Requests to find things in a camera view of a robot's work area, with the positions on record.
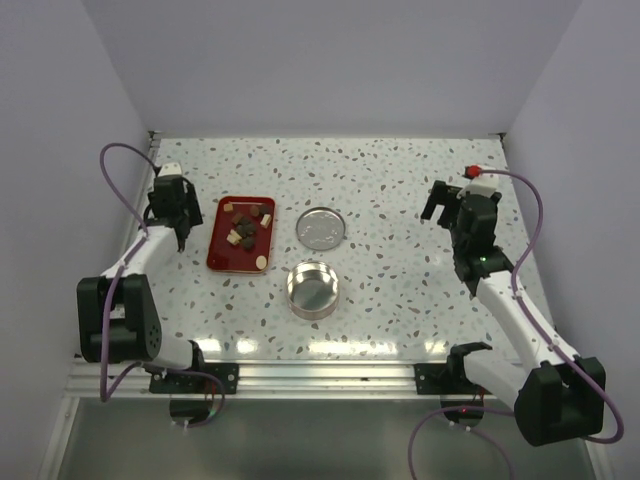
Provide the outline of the dark brown chocolate piece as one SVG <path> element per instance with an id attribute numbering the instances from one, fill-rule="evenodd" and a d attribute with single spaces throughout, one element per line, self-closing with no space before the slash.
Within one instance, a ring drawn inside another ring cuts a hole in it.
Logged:
<path id="1" fill-rule="evenodd" d="M 253 239 L 253 238 L 245 238 L 245 239 L 242 241 L 242 247 L 243 247 L 245 250 L 250 250 L 250 249 L 252 249 L 252 248 L 253 248 L 253 246 L 254 246 L 254 244 L 255 244 L 255 241 L 254 241 L 254 239 Z"/>

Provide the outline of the metal serving tongs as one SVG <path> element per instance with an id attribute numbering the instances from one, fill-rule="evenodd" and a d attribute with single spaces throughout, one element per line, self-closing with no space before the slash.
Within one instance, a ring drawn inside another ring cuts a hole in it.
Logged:
<path id="1" fill-rule="evenodd" d="M 186 247 L 186 239 L 189 236 L 190 228 L 188 225 L 182 225 L 175 227 L 174 230 L 177 239 L 178 252 L 183 252 Z"/>

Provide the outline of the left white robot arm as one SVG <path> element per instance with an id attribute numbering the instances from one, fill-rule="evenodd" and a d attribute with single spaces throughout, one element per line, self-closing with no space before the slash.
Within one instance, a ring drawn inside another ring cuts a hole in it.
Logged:
<path id="1" fill-rule="evenodd" d="M 208 369 L 194 359 L 193 342 L 163 333 L 152 278 L 184 251 L 191 229 L 203 220 L 194 185 L 177 173 L 158 175 L 148 200 L 151 216 L 125 254 L 77 285 L 81 355 L 89 363 L 173 369 L 175 384 L 193 393 L 207 383 Z"/>

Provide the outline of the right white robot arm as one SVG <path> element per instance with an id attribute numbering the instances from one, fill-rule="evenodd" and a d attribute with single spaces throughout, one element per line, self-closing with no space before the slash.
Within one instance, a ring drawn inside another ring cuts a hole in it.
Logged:
<path id="1" fill-rule="evenodd" d="M 519 362 L 502 359 L 485 342 L 456 345 L 438 382 L 461 393 L 477 388 L 492 393 L 511 409 L 533 446 L 598 434 L 605 369 L 564 341 L 523 291 L 514 265 L 496 243 L 500 199 L 493 181 L 476 178 L 464 188 L 437 181 L 421 217 L 441 212 L 437 223 L 451 235 L 456 276 L 498 322 Z"/>

